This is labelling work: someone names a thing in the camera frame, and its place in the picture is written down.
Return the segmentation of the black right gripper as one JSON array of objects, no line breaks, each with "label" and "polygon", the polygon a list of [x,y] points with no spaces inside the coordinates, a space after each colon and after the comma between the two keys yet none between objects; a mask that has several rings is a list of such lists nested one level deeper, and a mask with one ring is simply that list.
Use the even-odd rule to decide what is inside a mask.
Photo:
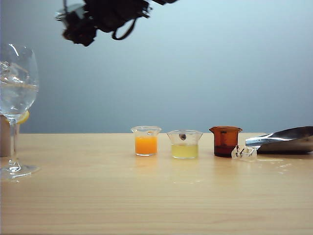
[{"label": "black right gripper", "polygon": [[149,3],[145,0],[86,0],[72,5],[64,0],[63,37],[86,47],[94,41],[97,30],[111,32],[114,40],[123,40],[140,17],[149,17]]}]

